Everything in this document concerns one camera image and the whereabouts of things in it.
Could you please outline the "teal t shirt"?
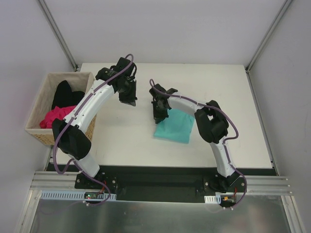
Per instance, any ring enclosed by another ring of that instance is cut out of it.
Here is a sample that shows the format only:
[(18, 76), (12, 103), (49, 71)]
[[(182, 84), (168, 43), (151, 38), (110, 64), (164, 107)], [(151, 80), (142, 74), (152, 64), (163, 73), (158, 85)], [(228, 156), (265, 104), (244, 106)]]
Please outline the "teal t shirt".
[(153, 136), (158, 139), (188, 144), (193, 125), (193, 116), (177, 109), (171, 109), (168, 111), (168, 118), (157, 124)]

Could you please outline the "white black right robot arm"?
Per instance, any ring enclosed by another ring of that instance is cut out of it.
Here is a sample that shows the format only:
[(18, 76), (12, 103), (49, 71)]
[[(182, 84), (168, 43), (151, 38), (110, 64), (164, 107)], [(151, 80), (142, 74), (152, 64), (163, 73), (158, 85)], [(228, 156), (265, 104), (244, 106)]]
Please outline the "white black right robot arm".
[(156, 124), (169, 117), (168, 111), (177, 109), (193, 116), (202, 139), (212, 147), (217, 164), (218, 176), (212, 180), (210, 188), (222, 193), (232, 190), (236, 180), (232, 176), (235, 171), (231, 167), (230, 156), (225, 146), (228, 134), (228, 118), (215, 101), (207, 104), (196, 102), (188, 97), (179, 95), (177, 90), (165, 90), (159, 84), (150, 80), (150, 94), (153, 96), (153, 115)]

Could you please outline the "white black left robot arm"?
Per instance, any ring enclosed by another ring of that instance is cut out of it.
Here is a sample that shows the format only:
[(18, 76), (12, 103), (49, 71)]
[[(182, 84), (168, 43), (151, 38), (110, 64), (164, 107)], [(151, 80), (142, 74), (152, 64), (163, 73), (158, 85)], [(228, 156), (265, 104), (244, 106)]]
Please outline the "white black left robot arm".
[(52, 122), (55, 139), (53, 154), (60, 149), (86, 176), (86, 183), (93, 189), (99, 188), (103, 178), (99, 173), (100, 166), (90, 153), (91, 141), (87, 129), (104, 103), (113, 95), (119, 95), (121, 103), (136, 106), (137, 66), (134, 56), (121, 57), (111, 68), (102, 68), (96, 75), (89, 90), (77, 106), (64, 117)]

